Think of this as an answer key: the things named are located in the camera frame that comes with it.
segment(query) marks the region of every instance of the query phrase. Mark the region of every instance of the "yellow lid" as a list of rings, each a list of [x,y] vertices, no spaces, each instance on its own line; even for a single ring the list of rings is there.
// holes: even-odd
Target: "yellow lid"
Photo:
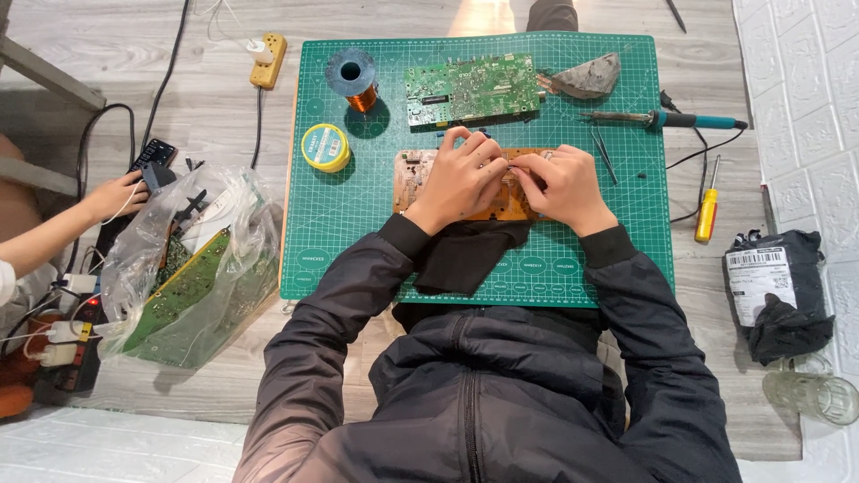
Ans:
[[[331,124],[317,124],[304,133],[302,154],[310,166],[326,173],[343,169],[351,156],[346,135]]]

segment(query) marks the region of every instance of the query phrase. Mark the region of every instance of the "jacket cuff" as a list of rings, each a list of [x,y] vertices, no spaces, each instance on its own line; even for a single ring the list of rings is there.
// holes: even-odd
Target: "jacket cuff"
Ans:
[[[397,248],[409,260],[415,260],[417,254],[430,242],[431,238],[410,219],[399,213],[394,213],[388,218],[378,235],[382,240]]]
[[[638,254],[622,224],[579,239],[588,266],[602,268],[626,261]]]

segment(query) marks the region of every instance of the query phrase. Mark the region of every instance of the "wooden floor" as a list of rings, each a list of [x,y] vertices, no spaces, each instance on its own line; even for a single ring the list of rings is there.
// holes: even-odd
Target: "wooden floor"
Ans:
[[[197,12],[213,2],[200,0]],[[304,40],[512,33],[524,30],[530,4],[529,0],[230,0],[251,35],[280,32],[289,42],[277,87],[265,95],[259,161],[259,172],[278,203],[283,201],[295,77]],[[680,109],[746,119],[731,2],[677,4],[689,34],[678,29],[664,0],[582,0],[577,8],[582,31],[653,35],[661,87]],[[180,7],[179,0],[14,0],[9,37],[100,89],[109,102],[132,106],[139,139],[167,68]],[[253,150],[256,115],[255,91],[247,81],[251,60],[241,49],[241,29],[226,10],[219,18],[210,23],[210,15],[190,16],[153,135],[177,146],[180,159],[188,155],[246,165]],[[87,113],[3,70],[0,131],[17,142],[31,162],[71,174],[87,118]],[[125,172],[127,123],[125,113],[111,112],[95,128],[89,149],[91,184]],[[706,132],[711,144],[731,134]],[[691,131],[669,129],[665,145],[671,161],[700,144]],[[750,361],[745,344],[738,341],[719,260],[737,232],[764,226],[754,131],[717,152],[722,154],[722,167],[716,236],[709,245],[702,245],[692,239],[693,220],[673,226],[677,297],[696,341],[707,353],[707,365],[722,384],[734,453],[752,460],[799,459],[797,418],[777,413],[761,394],[765,370]],[[699,166],[698,161],[690,161],[669,171],[673,216],[694,209]],[[273,300],[234,344],[196,374],[123,358],[103,366],[91,397],[67,402],[247,422],[263,371],[262,349],[287,320],[279,311],[282,304]],[[367,371],[389,342],[384,325],[372,321],[350,347],[344,385],[347,420],[371,416],[375,398]]]

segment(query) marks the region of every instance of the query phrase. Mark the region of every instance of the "plastic bag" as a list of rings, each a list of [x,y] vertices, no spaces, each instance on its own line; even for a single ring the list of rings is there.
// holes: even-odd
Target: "plastic bag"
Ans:
[[[832,338],[818,263],[820,234],[792,229],[781,235],[738,234],[725,252],[731,303],[752,360],[815,352]]]
[[[203,190],[207,207],[186,222],[192,227],[184,227],[183,247],[171,246],[162,262],[168,231],[179,232],[174,216]],[[155,192],[105,259],[109,323],[94,327],[102,336],[99,357],[124,354],[187,369],[208,362],[275,290],[277,213],[265,183],[248,168],[204,165]],[[174,256],[173,248],[186,256]],[[175,272],[168,277],[163,270]],[[167,282],[156,287],[156,275]]]

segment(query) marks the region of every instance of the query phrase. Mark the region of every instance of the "copper wire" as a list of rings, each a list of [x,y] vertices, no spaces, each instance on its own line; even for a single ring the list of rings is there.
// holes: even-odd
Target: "copper wire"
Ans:
[[[359,95],[346,96],[349,105],[359,113],[366,113],[373,107],[376,100],[375,85],[370,85],[367,90]]]

